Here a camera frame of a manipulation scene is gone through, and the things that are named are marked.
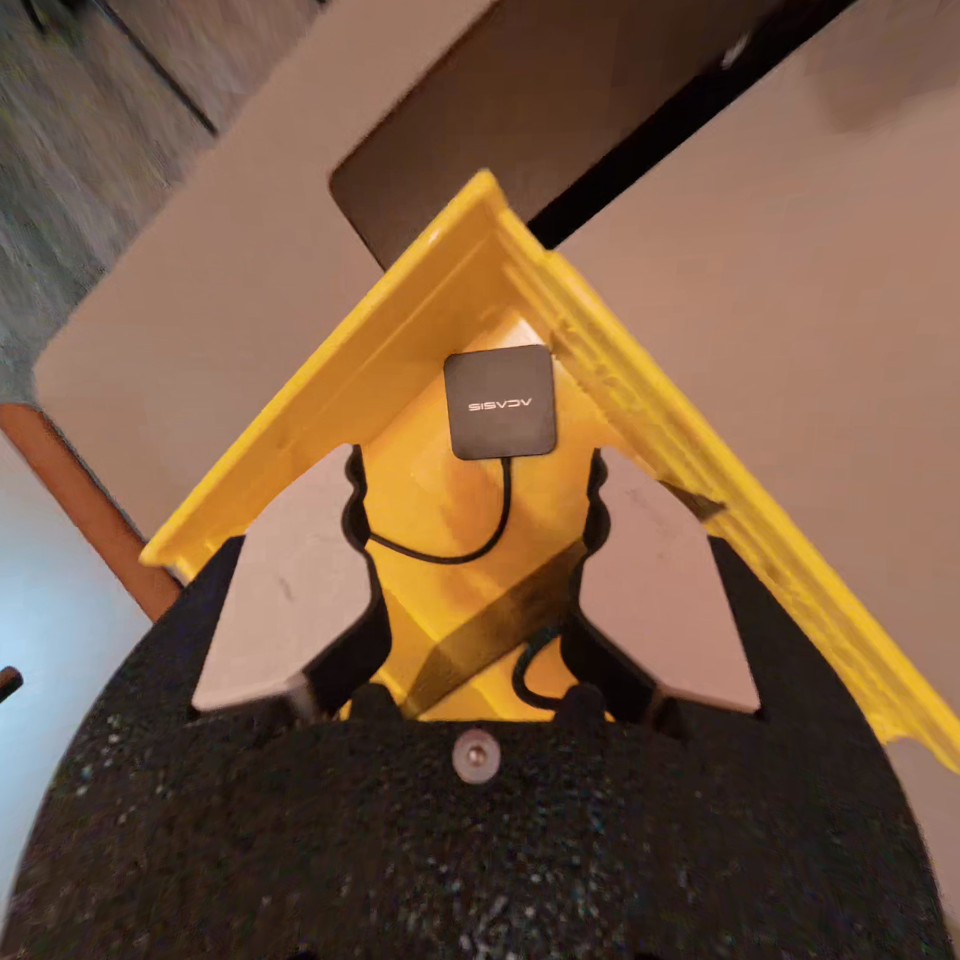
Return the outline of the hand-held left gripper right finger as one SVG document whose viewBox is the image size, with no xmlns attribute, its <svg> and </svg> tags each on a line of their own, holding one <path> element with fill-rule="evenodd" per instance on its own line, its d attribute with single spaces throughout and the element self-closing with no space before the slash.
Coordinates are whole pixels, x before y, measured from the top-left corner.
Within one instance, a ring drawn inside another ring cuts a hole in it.
<svg viewBox="0 0 960 960">
<path fill-rule="evenodd" d="M 582 556 L 560 657 L 607 720 L 659 726 L 675 709 L 762 719 L 762 696 L 710 537 L 693 512 L 615 447 L 590 456 Z"/>
</svg>

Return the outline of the brown wooden board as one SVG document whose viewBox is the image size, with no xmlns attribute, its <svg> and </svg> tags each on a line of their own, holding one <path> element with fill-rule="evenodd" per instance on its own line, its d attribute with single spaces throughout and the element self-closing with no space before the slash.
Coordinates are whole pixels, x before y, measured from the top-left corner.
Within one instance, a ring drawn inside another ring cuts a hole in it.
<svg viewBox="0 0 960 960">
<path fill-rule="evenodd" d="M 151 622 L 160 620 L 179 599 L 180 581 L 140 562 L 145 540 L 53 421 L 27 404 L 4 402 L 1 429 L 140 610 Z"/>
</svg>

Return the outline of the yellow plastic bin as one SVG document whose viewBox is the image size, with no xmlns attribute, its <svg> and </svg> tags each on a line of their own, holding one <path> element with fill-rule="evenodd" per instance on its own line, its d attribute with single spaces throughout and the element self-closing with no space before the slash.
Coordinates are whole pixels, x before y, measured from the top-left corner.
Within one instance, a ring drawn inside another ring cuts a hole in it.
<svg viewBox="0 0 960 960">
<path fill-rule="evenodd" d="M 364 451 L 367 513 L 399 538 L 462 549 L 492 523 L 495 465 L 444 450 L 448 355 L 546 346 L 557 379 L 558 446 L 515 466 L 516 523 L 487 558 L 416 572 L 373 547 L 398 645 L 374 675 L 403 695 L 432 645 L 579 537 L 589 456 L 612 446 L 666 490 L 719 512 L 726 541 L 837 672 L 882 744 L 911 739 L 958 773 L 958 717 L 695 406 L 557 251 L 510 209 L 494 176 L 463 186 L 246 427 L 153 534 L 149 568 L 192 581 L 230 537 L 322 454 Z M 508 690 L 514 648 L 443 697 L 424 721 L 533 722 L 546 713 Z"/>
</svg>

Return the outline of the black square usb hub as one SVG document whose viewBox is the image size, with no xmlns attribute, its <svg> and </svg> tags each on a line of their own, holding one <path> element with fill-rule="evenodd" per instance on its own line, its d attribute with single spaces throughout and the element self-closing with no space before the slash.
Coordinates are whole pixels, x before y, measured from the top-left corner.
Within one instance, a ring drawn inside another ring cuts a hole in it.
<svg viewBox="0 0 960 960">
<path fill-rule="evenodd" d="M 450 447 L 459 460 L 541 457 L 555 450 L 554 365 L 547 346 L 451 354 L 442 374 Z"/>
</svg>

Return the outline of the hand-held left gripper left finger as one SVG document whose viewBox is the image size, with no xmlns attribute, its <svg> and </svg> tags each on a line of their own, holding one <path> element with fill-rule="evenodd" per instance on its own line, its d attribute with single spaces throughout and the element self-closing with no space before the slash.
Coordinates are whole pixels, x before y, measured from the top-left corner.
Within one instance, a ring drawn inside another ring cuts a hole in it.
<svg viewBox="0 0 960 960">
<path fill-rule="evenodd" d="M 243 537 L 191 705 L 200 714 L 283 700 L 334 718 L 392 650 L 368 550 L 362 449 L 339 445 L 287 486 Z"/>
</svg>

